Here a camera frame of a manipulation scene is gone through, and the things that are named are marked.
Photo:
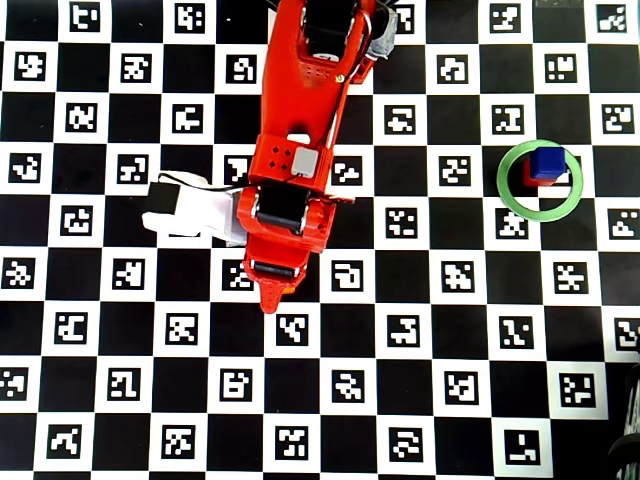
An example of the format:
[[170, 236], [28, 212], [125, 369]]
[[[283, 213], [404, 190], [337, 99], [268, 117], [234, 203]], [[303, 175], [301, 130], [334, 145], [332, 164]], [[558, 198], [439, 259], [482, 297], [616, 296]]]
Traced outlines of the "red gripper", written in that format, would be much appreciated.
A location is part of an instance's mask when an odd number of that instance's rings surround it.
[[244, 268], [260, 286], [260, 307], [265, 314], [276, 312], [288, 283], [305, 278], [311, 251], [288, 247], [259, 247], [245, 250]]

